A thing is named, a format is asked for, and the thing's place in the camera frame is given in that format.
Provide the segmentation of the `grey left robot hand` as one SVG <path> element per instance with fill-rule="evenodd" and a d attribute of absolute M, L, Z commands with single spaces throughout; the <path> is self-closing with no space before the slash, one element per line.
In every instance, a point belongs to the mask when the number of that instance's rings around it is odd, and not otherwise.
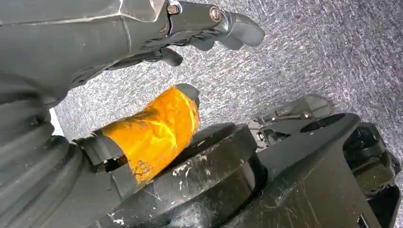
<path fill-rule="evenodd" d="M 0 188 L 61 182 L 78 150 L 52 134 L 50 108 L 107 70 L 173 61 L 169 46 L 255 47 L 245 15 L 183 0 L 3 0 L 0 3 Z"/>

